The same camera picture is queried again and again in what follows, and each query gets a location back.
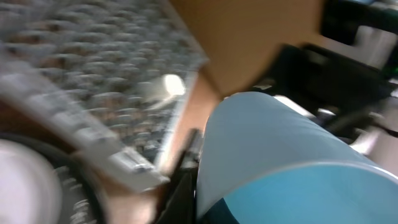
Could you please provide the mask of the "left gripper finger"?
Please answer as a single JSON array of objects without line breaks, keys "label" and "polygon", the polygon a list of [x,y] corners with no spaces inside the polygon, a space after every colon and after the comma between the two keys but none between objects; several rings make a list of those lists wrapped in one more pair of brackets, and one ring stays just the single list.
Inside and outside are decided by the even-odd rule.
[{"label": "left gripper finger", "polygon": [[196,223],[195,191],[202,145],[202,131],[191,129],[158,206],[155,224]]}]

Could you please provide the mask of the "blue plastic cup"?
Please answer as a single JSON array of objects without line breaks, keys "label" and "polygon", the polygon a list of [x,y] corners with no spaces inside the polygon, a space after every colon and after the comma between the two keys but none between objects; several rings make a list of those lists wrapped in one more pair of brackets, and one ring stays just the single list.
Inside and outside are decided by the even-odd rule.
[{"label": "blue plastic cup", "polygon": [[223,100],[205,129],[197,219],[397,224],[397,177],[272,96]]}]

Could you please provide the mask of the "white bowl with food scraps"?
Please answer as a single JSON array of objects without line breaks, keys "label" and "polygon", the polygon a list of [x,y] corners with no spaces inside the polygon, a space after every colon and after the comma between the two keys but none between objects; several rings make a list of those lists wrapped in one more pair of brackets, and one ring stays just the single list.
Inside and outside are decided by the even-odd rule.
[{"label": "white bowl with food scraps", "polygon": [[22,144],[1,141],[1,224],[54,224],[62,190],[50,163]]}]

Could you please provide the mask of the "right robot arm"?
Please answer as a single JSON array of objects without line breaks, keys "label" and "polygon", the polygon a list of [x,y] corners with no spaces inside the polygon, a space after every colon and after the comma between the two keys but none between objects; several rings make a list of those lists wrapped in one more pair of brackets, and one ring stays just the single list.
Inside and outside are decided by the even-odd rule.
[{"label": "right robot arm", "polygon": [[373,126],[397,90],[397,2],[326,0],[319,32],[335,44],[284,44],[253,91],[291,99],[318,125],[351,144]]}]

